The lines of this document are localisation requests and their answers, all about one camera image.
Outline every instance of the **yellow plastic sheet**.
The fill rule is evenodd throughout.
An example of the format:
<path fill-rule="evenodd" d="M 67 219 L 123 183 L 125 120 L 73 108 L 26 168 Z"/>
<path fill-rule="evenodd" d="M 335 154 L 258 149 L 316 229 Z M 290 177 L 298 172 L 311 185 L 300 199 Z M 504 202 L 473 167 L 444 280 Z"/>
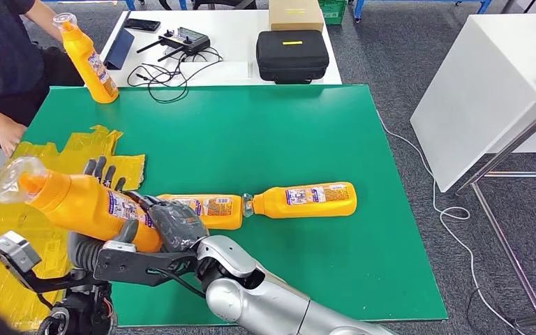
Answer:
<path fill-rule="evenodd" d="M 116 141 L 122 133 L 109 131 L 103 126 L 94 126 L 92 130 L 92 133 L 71 134 L 60 154 L 53 143 L 35 145 L 22 142 L 11 159 L 35 156 L 49 169 L 77 174 L 83 171 L 88 159 L 106 156 L 107 164 L 116 165 L 117 168 L 112 185 L 116 184 L 118 178 L 125 177 L 124 189 L 137 189 L 142 181 L 144 155 L 113 156 Z M 42 258 L 34 269 L 38 277 L 52 278 L 68 271 L 70 263 L 66 257 L 66 231 L 51 224 L 42 213 L 26 204 L 0 203 L 0 235 L 9 230 L 25 237 Z M 61 295 L 62 291 L 44 296 L 54 302 Z M 47 313 L 47 308 L 36 295 L 23 288 L 0 263 L 0 315 L 14 328 L 24 331 L 38 328 Z"/>

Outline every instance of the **smartphone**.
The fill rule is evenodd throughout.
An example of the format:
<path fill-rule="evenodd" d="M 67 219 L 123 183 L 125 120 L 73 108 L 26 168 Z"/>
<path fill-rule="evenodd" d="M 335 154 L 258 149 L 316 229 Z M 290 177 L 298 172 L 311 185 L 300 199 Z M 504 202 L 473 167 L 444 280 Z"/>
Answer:
<path fill-rule="evenodd" d="M 128 19 L 124 22 L 124 28 L 137 29 L 142 31 L 152 31 L 155 32 L 159 29 L 161 22 L 159 21 L 149 21 L 149 20 L 139 20 L 139 19 Z"/>

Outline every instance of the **green table mat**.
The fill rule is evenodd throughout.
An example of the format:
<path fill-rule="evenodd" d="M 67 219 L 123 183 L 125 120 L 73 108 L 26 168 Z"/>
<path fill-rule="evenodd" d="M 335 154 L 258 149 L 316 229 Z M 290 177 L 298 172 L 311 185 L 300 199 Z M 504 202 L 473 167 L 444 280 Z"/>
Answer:
<path fill-rule="evenodd" d="M 83 88 L 53 89 L 24 139 L 62 148 L 72 132 L 96 124 L 124 132 L 116 154 L 147 155 L 143 194 L 353 183 L 351 216 L 253 216 L 238 230 L 211 233 L 233 238 L 290 285 L 352 318 L 447 317 L 367 86 L 191 87 L 167 105 L 146 89 L 121 89 L 109 105 Z M 115 283 L 112 298 L 123 326 L 223 323 L 173 282 Z"/>

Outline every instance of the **clear bottle cap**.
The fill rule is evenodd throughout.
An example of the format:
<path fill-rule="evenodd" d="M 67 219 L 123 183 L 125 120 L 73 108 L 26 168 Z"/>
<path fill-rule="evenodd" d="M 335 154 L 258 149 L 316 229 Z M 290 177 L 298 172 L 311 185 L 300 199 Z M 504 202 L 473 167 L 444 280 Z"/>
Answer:
<path fill-rule="evenodd" d="M 48 172 L 36 157 L 19 157 L 0 174 L 0 202 L 32 200 L 44 186 Z"/>
<path fill-rule="evenodd" d="M 52 22 L 61 31 L 71 31 L 77 28 L 77 17 L 71 13 L 56 14 L 52 18 Z"/>
<path fill-rule="evenodd" d="M 244 193 L 241 197 L 244 200 L 244 216 L 248 218 L 253 215 L 253 195 Z"/>

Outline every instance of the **white cable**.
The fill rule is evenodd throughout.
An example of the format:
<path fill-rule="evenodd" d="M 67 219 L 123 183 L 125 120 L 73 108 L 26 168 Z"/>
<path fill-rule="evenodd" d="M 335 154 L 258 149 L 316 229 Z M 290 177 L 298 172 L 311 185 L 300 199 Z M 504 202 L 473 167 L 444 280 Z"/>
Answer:
<path fill-rule="evenodd" d="M 473 266 L 474 265 L 473 264 L 473 251 L 471 251 L 471 249 L 465 243 L 463 243 L 457 236 L 455 236 L 455 234 L 453 234 L 453 232 L 449 229 L 449 227 L 447 226 L 445 221 L 442 219 L 443 216 L 446 215 L 446 216 L 448 216 L 450 218 L 454 218 L 456 220 L 465 221 L 465 220 L 468 220 L 471 217 L 470 211 L 468 211 L 467 209 L 465 209 L 463 207 L 459 207 L 459 206 L 448 207 L 448 208 L 445 208 L 443 210 L 440 210 L 439 208 L 436 207 L 436 180 L 434 179 L 434 175 L 433 175 L 431 169 L 426 164 L 426 160 L 424 159 L 424 155 L 422 154 L 422 151 L 420 151 L 420 149 L 418 149 L 412 142 L 407 140 L 405 137 L 400 136 L 400 135 L 390 131 L 387 128 L 387 126 L 385 125 L 385 122 L 383 122 L 383 118 L 381 117 L 381 114 L 379 114 L 379 110 L 375 109 L 375 111 L 377 112 L 377 116 L 379 117 L 379 121 L 381 122 L 381 126 L 383 126 L 383 129 L 388 134 L 390 134 L 391 136 L 394 136 L 394 137 L 397 137 L 400 140 L 403 140 L 404 142 L 408 143 L 414 150 L 416 150 L 416 152 L 420 155 L 420 160 L 422 160 L 422 165 L 424 166 L 424 169 L 426 169 L 426 171 L 429 173 L 429 175 L 431 175 L 431 177 L 433 177 L 433 208 L 435 209 L 435 211 L 437 211 L 439 213 L 438 218 L 439 218 L 440 223 L 442 224 L 442 226 L 445 227 L 445 229 L 449 232 L 449 234 L 451 234 L 451 236 L 453 236 L 455 241 L 457 241 L 462 247 L 464 247 L 469 252 L 469 254 L 470 254 L 470 269 L 471 269 L 472 279 L 473 279 L 473 283 L 475 285 L 477 294 L 479 295 L 479 298 L 484 302 L 484 305 L 486 305 L 486 307 L 488 307 L 488 309 L 492 313 L 494 313 L 494 315 L 496 315 L 500 320 L 502 320 L 505 324 L 507 324 L 512 329 L 516 330 L 520 335 L 525 335 L 525 333 L 523 333 L 521 330 L 516 328 L 512 323 L 510 323 L 506 319 L 504 319 L 504 317 L 502 315 L 500 315 L 497 311 L 495 311 L 494 308 L 492 308 L 492 306 L 490 306 L 490 304 L 486 301 L 486 299 L 484 298 L 484 295 L 482 295 L 482 291 L 480 290 L 479 284 L 477 283 L 477 278 L 475 277 L 475 271 L 474 271 L 474 266 Z M 453 210 L 464 211 L 466 213 L 466 215 L 465 216 L 457 216 L 457 215 L 450 214 L 449 211 L 453 211 Z"/>

